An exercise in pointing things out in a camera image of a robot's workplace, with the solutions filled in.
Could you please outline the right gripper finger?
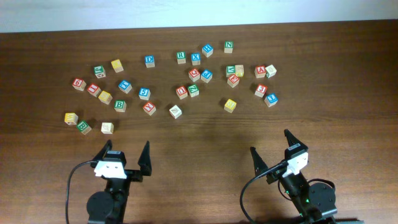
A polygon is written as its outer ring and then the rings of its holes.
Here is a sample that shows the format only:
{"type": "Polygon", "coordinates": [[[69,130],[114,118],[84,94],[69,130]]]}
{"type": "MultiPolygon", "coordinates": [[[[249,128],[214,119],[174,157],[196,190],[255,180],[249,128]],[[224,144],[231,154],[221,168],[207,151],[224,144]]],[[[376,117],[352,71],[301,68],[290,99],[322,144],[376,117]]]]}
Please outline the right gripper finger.
{"type": "Polygon", "coordinates": [[[289,147],[288,150],[296,150],[300,148],[300,141],[288,130],[284,130],[284,135],[286,137],[289,147]]]}
{"type": "Polygon", "coordinates": [[[268,170],[268,166],[262,160],[261,156],[257,153],[255,147],[250,147],[250,153],[252,156],[253,164],[254,164],[254,174],[255,176],[259,176],[268,170]]]}

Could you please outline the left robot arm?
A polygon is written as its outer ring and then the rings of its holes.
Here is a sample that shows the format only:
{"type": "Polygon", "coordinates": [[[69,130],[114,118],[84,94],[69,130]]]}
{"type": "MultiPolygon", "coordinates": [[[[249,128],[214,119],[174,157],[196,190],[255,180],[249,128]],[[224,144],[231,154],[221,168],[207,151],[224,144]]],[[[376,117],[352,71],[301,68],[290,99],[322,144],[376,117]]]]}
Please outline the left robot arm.
{"type": "Polygon", "coordinates": [[[103,191],[94,193],[86,203],[89,223],[115,223],[124,221],[130,184],[142,182],[152,174],[150,142],[146,142],[138,159],[140,169],[126,169],[126,157],[122,151],[112,150],[109,140],[93,158],[95,176],[106,181],[103,191]]]}

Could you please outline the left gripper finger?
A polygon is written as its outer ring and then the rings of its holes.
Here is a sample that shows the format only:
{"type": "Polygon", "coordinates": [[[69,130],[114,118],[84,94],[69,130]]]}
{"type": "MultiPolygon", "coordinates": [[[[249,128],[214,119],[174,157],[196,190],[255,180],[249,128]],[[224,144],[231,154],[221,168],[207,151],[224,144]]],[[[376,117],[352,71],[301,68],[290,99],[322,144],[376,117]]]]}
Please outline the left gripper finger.
{"type": "Polygon", "coordinates": [[[151,176],[152,175],[152,164],[150,160],[150,142],[147,141],[140,158],[138,160],[138,165],[140,166],[141,175],[151,176]]]}
{"type": "Polygon", "coordinates": [[[106,144],[103,146],[103,148],[95,155],[95,157],[91,160],[92,163],[90,164],[91,167],[96,167],[99,161],[102,161],[104,156],[108,151],[111,151],[113,148],[112,141],[109,139],[107,140],[106,144]]]}

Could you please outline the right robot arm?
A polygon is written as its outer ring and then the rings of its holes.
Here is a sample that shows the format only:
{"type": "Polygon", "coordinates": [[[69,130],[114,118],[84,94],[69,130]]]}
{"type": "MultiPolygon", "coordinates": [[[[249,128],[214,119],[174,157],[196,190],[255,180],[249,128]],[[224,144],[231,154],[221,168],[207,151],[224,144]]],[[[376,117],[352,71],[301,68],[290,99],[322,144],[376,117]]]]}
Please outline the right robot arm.
{"type": "Polygon", "coordinates": [[[308,164],[308,147],[289,130],[284,130],[284,135],[289,146],[284,151],[284,159],[273,167],[268,167],[256,148],[250,147],[255,176],[244,186],[239,197],[242,211],[245,211],[244,191],[255,180],[265,177],[268,184],[277,182],[278,189],[285,190],[281,195],[299,212],[299,223],[336,223],[334,183],[324,179],[307,180],[301,170],[308,164]]]}

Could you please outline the green R letter block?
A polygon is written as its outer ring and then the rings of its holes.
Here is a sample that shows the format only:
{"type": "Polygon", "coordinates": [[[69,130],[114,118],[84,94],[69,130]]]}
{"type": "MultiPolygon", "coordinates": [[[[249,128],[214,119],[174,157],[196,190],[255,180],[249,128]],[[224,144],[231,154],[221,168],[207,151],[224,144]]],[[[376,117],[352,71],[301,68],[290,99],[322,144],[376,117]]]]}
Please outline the green R letter block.
{"type": "Polygon", "coordinates": [[[177,57],[178,64],[186,63],[186,53],[185,52],[177,52],[176,57],[177,57]]]}

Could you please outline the yellow S block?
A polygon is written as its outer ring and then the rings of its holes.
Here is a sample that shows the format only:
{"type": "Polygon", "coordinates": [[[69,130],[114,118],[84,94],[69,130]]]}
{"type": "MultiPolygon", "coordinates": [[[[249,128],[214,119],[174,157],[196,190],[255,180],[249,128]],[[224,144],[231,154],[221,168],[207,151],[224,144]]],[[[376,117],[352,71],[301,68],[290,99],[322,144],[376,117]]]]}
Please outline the yellow S block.
{"type": "Polygon", "coordinates": [[[224,104],[224,110],[226,110],[229,113],[232,113],[234,109],[236,108],[237,103],[233,101],[232,99],[228,99],[227,102],[224,104]]]}
{"type": "Polygon", "coordinates": [[[98,95],[98,99],[100,100],[100,102],[105,103],[105,104],[110,104],[111,100],[113,99],[113,97],[111,96],[110,93],[108,93],[107,91],[102,91],[99,95],[98,95]]]}

